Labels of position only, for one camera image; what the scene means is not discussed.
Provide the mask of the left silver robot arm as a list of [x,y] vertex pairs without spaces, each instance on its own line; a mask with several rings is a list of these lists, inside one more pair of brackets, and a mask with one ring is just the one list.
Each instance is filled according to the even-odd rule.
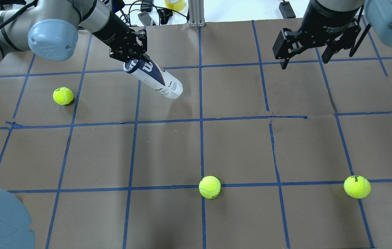
[[0,63],[31,50],[47,60],[72,57],[83,27],[110,47],[113,58],[147,61],[147,32],[128,27],[100,0],[34,0],[21,9],[0,10]]

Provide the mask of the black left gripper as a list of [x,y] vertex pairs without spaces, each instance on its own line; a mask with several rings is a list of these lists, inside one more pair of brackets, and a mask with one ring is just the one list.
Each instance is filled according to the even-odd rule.
[[110,12],[108,21],[94,33],[94,36],[106,44],[109,57],[123,63],[132,60],[148,61],[147,30],[129,28],[116,14]]

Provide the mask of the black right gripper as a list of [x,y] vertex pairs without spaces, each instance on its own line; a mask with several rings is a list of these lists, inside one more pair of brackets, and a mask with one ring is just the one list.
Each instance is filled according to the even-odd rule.
[[289,60],[307,49],[327,45],[322,62],[329,63],[341,49],[351,49],[361,30],[355,15],[360,0],[310,0],[297,31],[283,28],[272,47],[275,59],[285,70]]

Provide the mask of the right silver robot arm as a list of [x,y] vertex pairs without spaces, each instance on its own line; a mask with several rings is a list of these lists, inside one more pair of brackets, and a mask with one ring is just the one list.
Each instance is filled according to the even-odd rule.
[[392,0],[310,0],[300,28],[281,29],[272,51],[282,69],[316,47],[325,47],[321,58],[328,63],[342,49],[352,57],[371,28],[392,47]]

